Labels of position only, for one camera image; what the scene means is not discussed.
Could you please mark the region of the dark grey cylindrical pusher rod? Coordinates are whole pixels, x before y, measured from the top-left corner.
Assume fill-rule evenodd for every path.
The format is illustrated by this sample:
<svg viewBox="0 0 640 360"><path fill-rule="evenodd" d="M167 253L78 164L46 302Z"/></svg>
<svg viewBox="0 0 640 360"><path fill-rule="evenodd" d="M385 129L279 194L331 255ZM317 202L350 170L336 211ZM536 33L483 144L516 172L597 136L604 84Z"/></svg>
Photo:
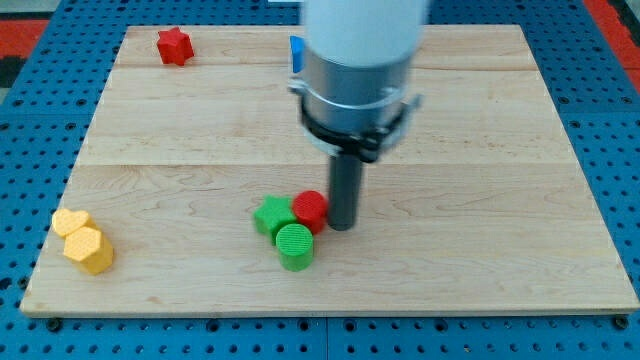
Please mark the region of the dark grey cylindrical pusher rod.
<svg viewBox="0 0 640 360"><path fill-rule="evenodd" d="M353 155L332 157L329 163L328 225L336 231L351 229L357 220L363 164Z"/></svg>

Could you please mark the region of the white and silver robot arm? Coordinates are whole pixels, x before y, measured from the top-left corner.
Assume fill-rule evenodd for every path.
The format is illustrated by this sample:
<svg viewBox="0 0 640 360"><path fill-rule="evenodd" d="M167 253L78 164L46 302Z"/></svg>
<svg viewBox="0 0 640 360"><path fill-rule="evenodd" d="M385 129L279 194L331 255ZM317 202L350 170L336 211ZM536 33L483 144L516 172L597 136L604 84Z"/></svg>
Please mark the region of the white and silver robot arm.
<svg viewBox="0 0 640 360"><path fill-rule="evenodd" d="M412 59L429 0L306 0L299 97L305 135L329 156L329 226L357 220L361 177L406 134L421 98L409 98Z"/></svg>

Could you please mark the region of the blue block behind arm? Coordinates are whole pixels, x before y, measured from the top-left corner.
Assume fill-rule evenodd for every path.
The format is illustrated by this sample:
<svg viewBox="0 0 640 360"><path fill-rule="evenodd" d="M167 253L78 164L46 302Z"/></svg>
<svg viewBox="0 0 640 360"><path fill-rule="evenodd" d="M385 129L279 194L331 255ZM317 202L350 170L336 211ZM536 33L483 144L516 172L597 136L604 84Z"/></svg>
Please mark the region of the blue block behind arm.
<svg viewBox="0 0 640 360"><path fill-rule="evenodd" d="M299 36L290 36L290 53L291 53L291 68L294 74L300 73L304 68L304 52L305 41Z"/></svg>

